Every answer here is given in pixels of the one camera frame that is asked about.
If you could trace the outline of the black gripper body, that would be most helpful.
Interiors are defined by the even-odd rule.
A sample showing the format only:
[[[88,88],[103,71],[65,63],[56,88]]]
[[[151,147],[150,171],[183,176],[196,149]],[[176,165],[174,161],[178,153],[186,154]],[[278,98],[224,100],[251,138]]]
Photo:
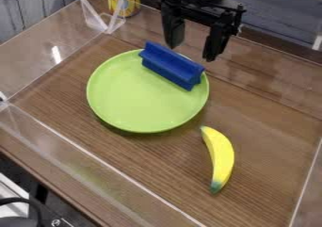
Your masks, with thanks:
[[[224,17],[232,31],[238,31],[246,7],[234,0],[160,0],[163,30],[182,26],[184,20],[211,26]]]

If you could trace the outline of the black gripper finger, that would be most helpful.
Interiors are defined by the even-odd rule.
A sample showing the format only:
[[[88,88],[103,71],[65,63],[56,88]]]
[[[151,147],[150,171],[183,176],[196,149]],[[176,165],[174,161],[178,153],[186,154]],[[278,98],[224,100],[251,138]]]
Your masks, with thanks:
[[[174,49],[183,43],[184,20],[182,12],[166,4],[160,5],[163,36],[167,46]]]
[[[216,56],[226,49],[230,38],[230,24],[224,20],[219,20],[210,27],[210,33],[206,37],[203,59],[207,62],[215,60]]]

